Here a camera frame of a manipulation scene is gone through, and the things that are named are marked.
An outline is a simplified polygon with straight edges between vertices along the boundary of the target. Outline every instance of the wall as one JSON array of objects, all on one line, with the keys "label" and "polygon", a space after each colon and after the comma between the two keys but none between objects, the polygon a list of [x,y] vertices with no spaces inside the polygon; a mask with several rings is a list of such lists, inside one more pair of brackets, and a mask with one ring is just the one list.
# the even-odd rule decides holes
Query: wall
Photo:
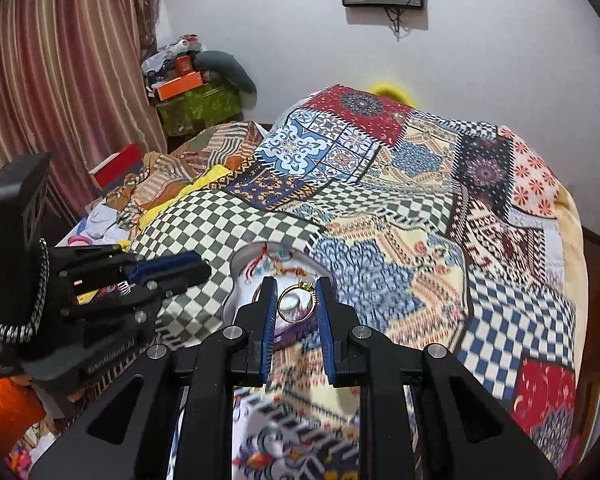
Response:
[{"label": "wall", "polygon": [[600,234],[600,20],[587,0],[428,0],[400,41],[341,0],[164,0],[173,34],[233,54],[272,122],[334,83],[391,80],[420,108],[506,124],[544,156]]}]

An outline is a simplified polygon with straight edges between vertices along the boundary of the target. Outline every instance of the silver chain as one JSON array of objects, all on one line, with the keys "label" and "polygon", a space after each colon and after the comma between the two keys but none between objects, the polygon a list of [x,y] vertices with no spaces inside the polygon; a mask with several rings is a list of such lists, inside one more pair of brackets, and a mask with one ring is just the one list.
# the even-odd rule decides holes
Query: silver chain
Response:
[{"label": "silver chain", "polygon": [[31,318],[25,325],[14,326],[0,324],[0,341],[5,343],[27,343],[38,333],[42,310],[45,307],[46,286],[49,281],[49,251],[46,241],[40,238],[40,278],[38,280],[38,295],[33,306]]}]

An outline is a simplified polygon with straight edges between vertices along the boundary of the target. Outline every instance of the striped curtain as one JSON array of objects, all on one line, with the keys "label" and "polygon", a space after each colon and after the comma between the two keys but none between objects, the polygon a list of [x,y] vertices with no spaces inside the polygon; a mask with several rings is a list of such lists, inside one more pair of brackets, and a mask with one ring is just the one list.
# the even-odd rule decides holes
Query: striped curtain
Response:
[{"label": "striped curtain", "polygon": [[0,1],[0,168],[52,152],[50,205],[72,222],[96,197],[89,168],[132,142],[166,150],[139,68],[138,9],[139,0]]}]

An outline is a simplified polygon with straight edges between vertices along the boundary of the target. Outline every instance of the wooden floor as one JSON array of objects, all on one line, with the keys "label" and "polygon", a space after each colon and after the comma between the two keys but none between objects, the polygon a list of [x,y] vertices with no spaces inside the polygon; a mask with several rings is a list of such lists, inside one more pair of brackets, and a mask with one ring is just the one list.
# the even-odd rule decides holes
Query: wooden floor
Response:
[{"label": "wooden floor", "polygon": [[589,401],[589,385],[600,373],[600,245],[587,240],[586,237],[584,255],[589,275],[589,319],[576,393],[572,435],[582,431],[584,412]]}]

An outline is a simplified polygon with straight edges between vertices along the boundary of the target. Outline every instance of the gold ring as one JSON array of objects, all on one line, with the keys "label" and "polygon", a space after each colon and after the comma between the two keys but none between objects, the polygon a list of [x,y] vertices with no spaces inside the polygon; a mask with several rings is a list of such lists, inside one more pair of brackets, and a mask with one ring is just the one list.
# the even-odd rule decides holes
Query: gold ring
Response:
[{"label": "gold ring", "polygon": [[[282,314],[282,309],[280,309],[280,303],[282,302],[282,299],[287,294],[289,294],[292,290],[296,290],[296,288],[299,290],[304,290],[310,294],[309,295],[308,313],[302,319],[297,319],[297,320],[289,319],[289,318],[285,317],[285,315]],[[295,285],[288,286],[285,290],[282,291],[282,294],[280,294],[278,296],[278,315],[287,323],[291,323],[291,324],[302,323],[303,321],[308,319],[311,316],[311,314],[314,313],[314,308],[315,308],[314,291],[315,291],[315,287],[311,283],[307,283],[304,280],[300,280]]]}]

